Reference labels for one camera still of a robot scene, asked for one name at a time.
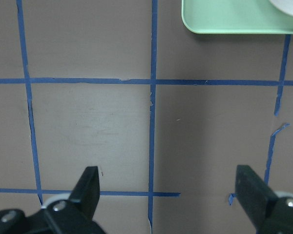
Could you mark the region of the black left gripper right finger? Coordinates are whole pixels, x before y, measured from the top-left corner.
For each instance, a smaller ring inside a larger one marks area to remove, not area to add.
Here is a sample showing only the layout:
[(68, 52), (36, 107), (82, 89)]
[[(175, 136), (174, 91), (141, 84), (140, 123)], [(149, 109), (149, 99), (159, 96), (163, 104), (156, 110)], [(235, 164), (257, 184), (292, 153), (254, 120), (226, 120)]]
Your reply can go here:
[(248, 165), (237, 165), (235, 194), (258, 234), (293, 234), (293, 194), (273, 191)]

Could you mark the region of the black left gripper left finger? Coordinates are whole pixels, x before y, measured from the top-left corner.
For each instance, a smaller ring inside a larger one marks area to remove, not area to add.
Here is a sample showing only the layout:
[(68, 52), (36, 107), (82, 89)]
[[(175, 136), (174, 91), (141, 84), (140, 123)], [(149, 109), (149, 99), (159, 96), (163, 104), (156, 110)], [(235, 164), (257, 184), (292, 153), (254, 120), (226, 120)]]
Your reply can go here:
[(20, 209), (0, 210), (0, 234), (104, 234), (92, 220), (99, 199), (98, 167), (86, 167), (68, 198), (58, 198), (31, 216)]

